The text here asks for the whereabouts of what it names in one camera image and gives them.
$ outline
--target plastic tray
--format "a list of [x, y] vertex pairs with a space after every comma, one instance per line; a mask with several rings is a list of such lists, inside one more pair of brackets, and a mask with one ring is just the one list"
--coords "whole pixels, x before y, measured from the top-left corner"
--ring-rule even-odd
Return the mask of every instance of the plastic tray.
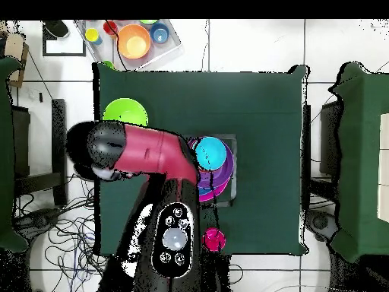
[[[173, 52], [178, 52], [179, 47], [182, 45], [181, 40], [179, 39], [176, 31], [173, 28], [173, 25], [170, 23], [169, 19], [159, 19], [158, 22], [165, 24], [169, 28], [169, 38], [165, 43], [154, 43], [151, 40], [151, 46], [147, 54], [139, 59], [127, 59], [121, 55], [122, 61], [125, 65], [123, 67], [120, 62], [116, 40], [107, 35], [103, 30], [103, 24], [105, 21], [96, 20], [96, 21], [86, 21], [86, 20], [76, 20], [74, 21], [76, 27], [80, 31], [80, 35], [84, 40], [90, 54], [92, 55], [95, 62], [111, 61], [115, 68], [119, 71], [124, 71], [125, 69], [129, 71], [142, 71], [142, 70], [151, 70], [152, 65], [157, 60], [162, 57], [169, 56]], [[139, 20], [125, 20], [118, 21], [114, 20], [117, 24], [118, 29], [120, 30], [127, 24], [140, 24], [145, 27], [147, 30], [150, 30], [152, 24], [142, 24]], [[94, 45], [90, 43], [85, 38], [85, 30], [87, 28], [96, 28], [99, 31], [99, 34], [103, 40], [103, 43], [100, 45]]]

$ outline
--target green bowl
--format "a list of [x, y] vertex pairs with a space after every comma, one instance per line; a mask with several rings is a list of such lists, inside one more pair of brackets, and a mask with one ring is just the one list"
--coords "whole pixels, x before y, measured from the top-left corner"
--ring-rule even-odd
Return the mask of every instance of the green bowl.
[[142, 126], [147, 126], [149, 122], [147, 112], [142, 105], [128, 98], [117, 99], [108, 104], [103, 120], [117, 120]]
[[142, 20], [141, 23], [142, 24], [154, 24], [157, 21], [158, 21], [158, 19], [156, 19], [156, 20]]

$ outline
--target stacked bowls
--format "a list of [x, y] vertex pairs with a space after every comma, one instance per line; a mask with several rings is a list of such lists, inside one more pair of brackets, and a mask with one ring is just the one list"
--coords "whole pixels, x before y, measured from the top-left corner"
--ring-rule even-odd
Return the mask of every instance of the stacked bowls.
[[234, 168], [233, 155], [227, 144], [214, 137], [192, 139], [188, 144], [195, 151], [198, 160], [199, 200], [207, 202], [220, 195], [227, 187]]

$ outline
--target pink bowl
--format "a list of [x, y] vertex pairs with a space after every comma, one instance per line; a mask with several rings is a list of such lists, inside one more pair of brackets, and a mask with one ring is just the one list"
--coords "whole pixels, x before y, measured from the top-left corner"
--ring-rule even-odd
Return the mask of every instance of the pink bowl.
[[228, 182], [229, 182], [229, 178], [228, 178], [228, 180], [227, 180], [224, 184], [220, 185], [220, 186], [217, 187], [215, 190], [213, 190], [213, 191], [211, 191], [211, 192], [208, 192], [207, 194], [204, 194], [204, 195], [199, 195], [199, 196], [198, 196], [198, 200], [199, 200], [200, 202], [207, 202], [207, 201], [209, 201], [210, 199], [212, 199], [213, 196], [214, 196], [214, 197], [217, 197], [217, 196], [220, 195], [220, 194], [224, 191], [224, 189], [227, 187]]

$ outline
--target purple bowl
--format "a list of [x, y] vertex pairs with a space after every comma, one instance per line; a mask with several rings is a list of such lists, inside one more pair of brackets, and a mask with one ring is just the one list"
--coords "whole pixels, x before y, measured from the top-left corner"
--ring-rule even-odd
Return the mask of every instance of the purple bowl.
[[[189, 147], [191, 147], [191, 144], [194, 140], [191, 140], [189, 142]], [[231, 152], [231, 149], [227, 144], [223, 142], [224, 146], [226, 147], [227, 157], [226, 161], [224, 161], [224, 164], [215, 171], [210, 172], [203, 172], [200, 171], [200, 181], [198, 182], [198, 187], [200, 188], [210, 188], [210, 175], [213, 173], [213, 187], [216, 188], [218, 186], [221, 186], [224, 184], [228, 178], [231, 177], [232, 172], [234, 170], [234, 156]]]

